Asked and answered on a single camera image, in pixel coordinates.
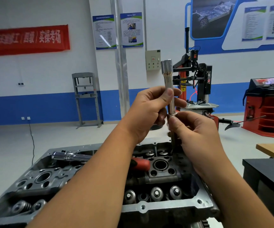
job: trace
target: hand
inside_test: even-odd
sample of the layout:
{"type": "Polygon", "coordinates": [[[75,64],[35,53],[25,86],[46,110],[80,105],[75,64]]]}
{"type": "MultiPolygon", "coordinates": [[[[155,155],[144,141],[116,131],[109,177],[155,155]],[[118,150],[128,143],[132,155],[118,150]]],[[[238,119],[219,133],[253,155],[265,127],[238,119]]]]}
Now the hand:
{"type": "MultiPolygon", "coordinates": [[[[165,107],[171,102],[174,95],[181,95],[180,89],[168,88],[165,90],[164,86],[157,86],[139,92],[119,126],[137,138],[136,144],[142,142],[154,123],[164,125],[167,115],[165,107]]],[[[186,102],[175,98],[175,106],[185,108],[186,102]]]]}
{"type": "Polygon", "coordinates": [[[212,172],[230,163],[212,119],[195,112],[178,112],[177,117],[169,118],[169,129],[181,138],[184,153],[205,182],[212,172]]]}

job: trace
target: forearm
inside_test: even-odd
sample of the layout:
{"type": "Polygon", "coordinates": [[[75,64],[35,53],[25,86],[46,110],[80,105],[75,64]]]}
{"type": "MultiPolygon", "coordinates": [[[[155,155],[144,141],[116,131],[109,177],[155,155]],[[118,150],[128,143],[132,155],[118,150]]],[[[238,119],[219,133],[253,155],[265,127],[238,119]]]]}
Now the forearm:
{"type": "Polygon", "coordinates": [[[225,228],[274,228],[274,217],[229,160],[222,169],[211,171],[206,183],[222,212],[225,228]]]}
{"type": "Polygon", "coordinates": [[[117,227],[135,142],[117,126],[29,227],[117,227]]]}

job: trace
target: left hand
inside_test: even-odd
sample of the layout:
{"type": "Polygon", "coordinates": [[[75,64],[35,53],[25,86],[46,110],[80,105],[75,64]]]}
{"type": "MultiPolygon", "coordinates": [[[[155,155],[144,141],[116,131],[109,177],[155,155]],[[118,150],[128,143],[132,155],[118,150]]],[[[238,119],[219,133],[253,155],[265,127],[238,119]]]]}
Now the left hand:
{"type": "MultiPolygon", "coordinates": [[[[178,88],[157,86],[139,92],[128,113],[119,126],[137,138],[136,144],[143,141],[154,124],[164,125],[167,115],[166,106],[174,96],[181,95],[178,88]]],[[[175,106],[185,108],[186,101],[175,98],[175,106]]]]}

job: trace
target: black table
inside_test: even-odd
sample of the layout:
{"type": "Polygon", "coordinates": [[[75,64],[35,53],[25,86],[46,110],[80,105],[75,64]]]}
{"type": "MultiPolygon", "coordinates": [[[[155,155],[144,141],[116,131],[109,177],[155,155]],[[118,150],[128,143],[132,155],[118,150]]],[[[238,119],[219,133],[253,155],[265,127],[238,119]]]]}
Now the black table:
{"type": "Polygon", "coordinates": [[[244,159],[244,179],[274,215],[274,158],[244,159]]]}

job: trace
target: car picture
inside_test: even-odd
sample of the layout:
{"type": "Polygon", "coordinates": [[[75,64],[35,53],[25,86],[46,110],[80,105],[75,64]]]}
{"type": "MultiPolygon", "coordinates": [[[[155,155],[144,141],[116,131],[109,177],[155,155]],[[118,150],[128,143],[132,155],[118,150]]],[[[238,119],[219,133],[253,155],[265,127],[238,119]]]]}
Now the car picture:
{"type": "Polygon", "coordinates": [[[194,12],[192,15],[193,26],[199,27],[200,29],[206,28],[209,23],[231,14],[234,5],[235,4],[231,1],[222,1],[219,3],[219,5],[212,9],[208,9],[202,12],[194,12]]]}

